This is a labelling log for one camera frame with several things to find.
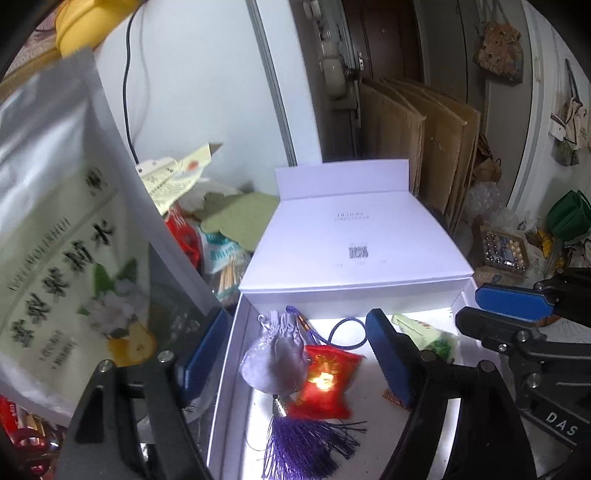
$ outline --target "green leaf illustration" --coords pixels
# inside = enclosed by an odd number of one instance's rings
[[[95,296],[98,297],[101,293],[107,293],[113,290],[114,284],[109,274],[101,264],[96,264],[95,267]]]
[[[138,261],[135,258],[129,260],[117,274],[117,280],[129,280],[133,283],[138,281]]]

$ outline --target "red package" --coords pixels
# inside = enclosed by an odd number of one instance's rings
[[[0,422],[7,433],[18,430],[17,405],[0,395]]]
[[[351,416],[343,395],[362,356],[329,345],[307,345],[312,363],[298,399],[290,405],[290,417],[342,419]]]
[[[201,261],[199,236],[183,218],[183,213],[178,202],[175,202],[175,204],[170,207],[165,222],[168,226],[168,230],[170,230],[177,243],[183,249],[185,255],[187,255],[191,265],[196,269],[199,269],[199,263]]]

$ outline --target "cardboard sheet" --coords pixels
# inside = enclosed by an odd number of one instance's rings
[[[364,80],[359,85],[363,154],[367,158],[407,158],[409,191],[418,196],[425,116],[401,96],[384,95],[368,83]]]
[[[423,115],[425,147],[419,199],[444,213],[449,200],[462,144],[465,121],[439,101],[428,98],[407,83],[383,84],[402,94]]]
[[[392,85],[396,85],[395,80],[386,79],[385,81],[391,82]],[[409,86],[415,87],[426,96],[439,101],[467,122],[460,147],[460,155],[452,184],[452,191],[445,211],[445,218],[450,225],[450,232],[453,233],[462,213],[463,201],[466,197],[470,178],[472,176],[472,168],[474,166],[474,158],[476,156],[476,147],[478,144],[478,135],[480,133],[481,114],[470,105],[461,103],[427,85],[409,79],[405,79],[404,82]]]

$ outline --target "bolt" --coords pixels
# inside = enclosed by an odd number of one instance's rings
[[[115,366],[115,362],[113,360],[103,360],[102,362],[99,362],[98,366],[96,367],[97,370],[100,373],[105,373],[108,370],[111,370],[111,368],[113,368]]]
[[[531,374],[527,377],[527,386],[530,388],[537,388],[542,383],[542,376],[540,374]]]
[[[158,362],[160,362],[161,364],[165,364],[167,362],[170,362],[173,358],[174,358],[174,353],[172,353],[170,350],[162,350],[158,354]]]
[[[483,360],[478,364],[483,372],[491,373],[495,371],[495,364],[490,360]]]
[[[526,342],[527,339],[530,337],[530,333],[527,330],[521,330],[517,332],[517,340],[520,342]]]
[[[437,359],[437,355],[435,355],[431,350],[423,350],[421,352],[421,360],[424,362],[434,362]]]

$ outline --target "purple tassel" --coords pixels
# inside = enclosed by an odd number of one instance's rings
[[[356,425],[334,424],[323,420],[292,419],[277,395],[273,395],[273,418],[269,425],[263,478],[270,480],[322,480],[339,465],[331,452],[349,459],[359,442],[349,432],[365,433]]]

